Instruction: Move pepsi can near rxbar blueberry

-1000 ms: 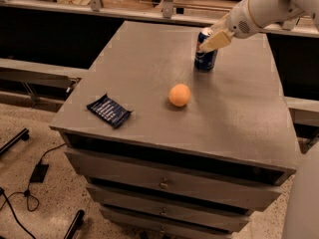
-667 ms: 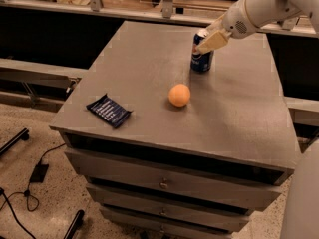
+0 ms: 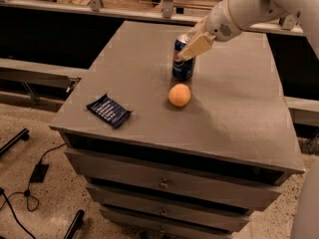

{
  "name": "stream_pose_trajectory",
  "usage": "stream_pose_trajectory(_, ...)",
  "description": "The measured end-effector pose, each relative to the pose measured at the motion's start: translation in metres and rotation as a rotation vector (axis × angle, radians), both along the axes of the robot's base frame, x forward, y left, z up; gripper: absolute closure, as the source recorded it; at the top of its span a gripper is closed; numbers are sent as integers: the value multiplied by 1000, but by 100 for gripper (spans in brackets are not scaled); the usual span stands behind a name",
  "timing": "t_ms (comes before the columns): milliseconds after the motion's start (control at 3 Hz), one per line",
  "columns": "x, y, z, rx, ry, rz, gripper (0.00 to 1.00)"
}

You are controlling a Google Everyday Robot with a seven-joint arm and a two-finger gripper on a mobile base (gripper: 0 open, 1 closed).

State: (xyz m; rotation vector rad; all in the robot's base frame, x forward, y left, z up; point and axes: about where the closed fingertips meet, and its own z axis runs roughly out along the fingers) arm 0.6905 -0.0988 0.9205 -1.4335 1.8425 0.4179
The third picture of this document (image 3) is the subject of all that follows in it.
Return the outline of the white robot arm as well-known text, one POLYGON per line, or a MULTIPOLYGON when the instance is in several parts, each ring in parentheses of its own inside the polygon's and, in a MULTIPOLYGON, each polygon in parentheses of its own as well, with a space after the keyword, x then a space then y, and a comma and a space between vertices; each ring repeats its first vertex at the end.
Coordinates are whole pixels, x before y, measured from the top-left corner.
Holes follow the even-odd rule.
MULTIPOLYGON (((189 32, 190 42, 178 53, 190 60, 215 41, 226 42, 248 27, 293 16, 319 57, 319 0, 222 0, 189 32)), ((319 159, 307 172, 299 196, 290 239, 319 239, 319 159)))

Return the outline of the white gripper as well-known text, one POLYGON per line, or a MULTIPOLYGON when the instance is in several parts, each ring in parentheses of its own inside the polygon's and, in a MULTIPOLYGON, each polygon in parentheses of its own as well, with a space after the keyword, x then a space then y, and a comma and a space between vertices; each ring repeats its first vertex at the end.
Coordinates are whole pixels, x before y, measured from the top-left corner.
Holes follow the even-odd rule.
POLYGON ((227 42, 242 33, 231 16, 229 2, 223 0, 215 5, 206 18, 177 38, 183 44, 177 53, 179 61, 188 61, 205 53, 212 47, 214 40, 227 42))

